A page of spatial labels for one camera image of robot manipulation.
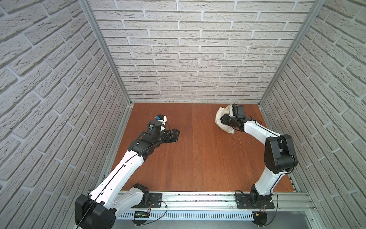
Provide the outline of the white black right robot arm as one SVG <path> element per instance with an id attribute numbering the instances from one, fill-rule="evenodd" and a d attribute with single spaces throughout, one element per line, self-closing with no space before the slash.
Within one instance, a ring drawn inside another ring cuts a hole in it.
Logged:
<path id="1" fill-rule="evenodd" d="M 237 118 L 229 114 L 220 115 L 216 124 L 224 131 L 245 132 L 265 146 L 265 169 L 259 180 L 252 186 L 249 203 L 253 207 L 261 207 L 271 200 L 273 190 L 281 178 L 293 171 L 297 166 L 295 146 L 290 135 L 279 134 L 265 128 L 251 118 Z"/>

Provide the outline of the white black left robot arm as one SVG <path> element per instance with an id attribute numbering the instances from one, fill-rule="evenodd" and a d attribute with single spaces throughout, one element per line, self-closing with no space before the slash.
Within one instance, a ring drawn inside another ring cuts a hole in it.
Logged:
<path id="1" fill-rule="evenodd" d="M 116 219 L 130 208 L 145 205 L 149 189 L 135 184 L 127 193 L 119 195 L 133 173 L 162 144 L 178 141 L 179 130 L 170 129 L 167 117 L 159 114 L 147 124 L 128 147 L 124 157 L 107 178 L 88 195 L 81 194 L 75 201 L 75 224 L 82 229 L 110 229 Z"/>

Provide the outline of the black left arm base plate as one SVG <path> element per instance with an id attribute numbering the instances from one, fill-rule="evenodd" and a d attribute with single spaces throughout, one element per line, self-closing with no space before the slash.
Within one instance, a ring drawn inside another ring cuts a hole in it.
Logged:
<path id="1" fill-rule="evenodd" d="M 163 196 L 162 193 L 156 193 L 156 192 L 144 194 L 142 201 L 138 205 L 135 205 L 133 208 L 159 209 L 162 203 L 162 196 Z"/>

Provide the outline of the cream cloth soil bag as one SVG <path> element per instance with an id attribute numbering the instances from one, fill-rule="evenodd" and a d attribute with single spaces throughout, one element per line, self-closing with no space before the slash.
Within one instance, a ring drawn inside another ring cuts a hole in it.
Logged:
<path id="1" fill-rule="evenodd" d="M 234 129 L 226 124 L 229 117 L 233 116 L 233 105 L 229 104 L 225 108 L 220 107 L 215 115 L 216 125 L 223 131 L 234 134 Z"/>

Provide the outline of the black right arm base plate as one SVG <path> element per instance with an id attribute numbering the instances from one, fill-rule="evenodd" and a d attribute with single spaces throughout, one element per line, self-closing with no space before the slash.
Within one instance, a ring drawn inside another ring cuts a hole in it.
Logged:
<path id="1" fill-rule="evenodd" d="M 253 193 L 236 192 L 234 197 L 238 209 L 275 209 L 271 195 L 257 197 Z"/>

